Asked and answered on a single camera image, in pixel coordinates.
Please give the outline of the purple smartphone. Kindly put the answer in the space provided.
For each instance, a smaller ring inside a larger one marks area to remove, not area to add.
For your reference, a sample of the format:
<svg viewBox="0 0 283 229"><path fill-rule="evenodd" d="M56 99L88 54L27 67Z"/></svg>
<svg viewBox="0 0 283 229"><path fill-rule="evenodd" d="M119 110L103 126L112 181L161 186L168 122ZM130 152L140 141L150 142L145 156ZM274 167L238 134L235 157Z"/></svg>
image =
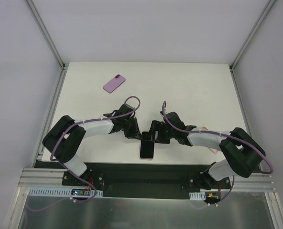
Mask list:
<svg viewBox="0 0 283 229"><path fill-rule="evenodd" d="M117 74L115 77L113 77L109 82L107 82L104 86L103 89L108 92L112 93L115 91L120 85L122 85L126 81L125 77L123 77L120 74Z"/></svg>

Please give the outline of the phone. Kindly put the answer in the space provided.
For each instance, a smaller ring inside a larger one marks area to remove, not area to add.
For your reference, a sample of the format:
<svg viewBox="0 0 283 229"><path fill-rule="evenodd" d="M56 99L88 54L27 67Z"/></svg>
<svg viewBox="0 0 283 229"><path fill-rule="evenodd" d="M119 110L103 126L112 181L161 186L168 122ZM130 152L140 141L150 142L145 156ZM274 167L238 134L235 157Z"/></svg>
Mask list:
<svg viewBox="0 0 283 229"><path fill-rule="evenodd" d="M153 141L141 141L139 157L141 159L151 160L154 158L155 142Z"/></svg>

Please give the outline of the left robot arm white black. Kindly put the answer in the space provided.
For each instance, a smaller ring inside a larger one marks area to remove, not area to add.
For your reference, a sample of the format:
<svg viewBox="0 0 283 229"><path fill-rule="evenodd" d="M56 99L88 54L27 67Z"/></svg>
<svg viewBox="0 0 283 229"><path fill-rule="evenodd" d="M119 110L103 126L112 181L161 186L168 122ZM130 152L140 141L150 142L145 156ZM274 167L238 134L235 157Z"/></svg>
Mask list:
<svg viewBox="0 0 283 229"><path fill-rule="evenodd" d="M62 116L44 137L42 144L61 165L72 172L73 180L78 185L86 185L90 170L77 155L83 139L124 132L128 139L142 139L139 131L136 109L126 103L118 110L104 114L101 118L76 121L68 115Z"/></svg>

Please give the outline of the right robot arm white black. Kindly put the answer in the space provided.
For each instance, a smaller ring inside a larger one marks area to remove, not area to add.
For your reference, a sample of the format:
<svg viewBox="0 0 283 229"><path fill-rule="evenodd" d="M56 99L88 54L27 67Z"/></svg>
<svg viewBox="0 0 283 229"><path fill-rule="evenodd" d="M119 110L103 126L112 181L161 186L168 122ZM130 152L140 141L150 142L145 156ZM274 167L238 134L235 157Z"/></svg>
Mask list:
<svg viewBox="0 0 283 229"><path fill-rule="evenodd" d="M193 179L197 187L206 190L233 175L248 178L265 157L264 150L239 127L216 135L195 125L185 125L176 112L171 112L164 115L162 122L152 121L150 130L142 133L140 158L153 159L155 144L169 144L171 139L181 145L202 146L223 153L224 160L212 163Z"/></svg>

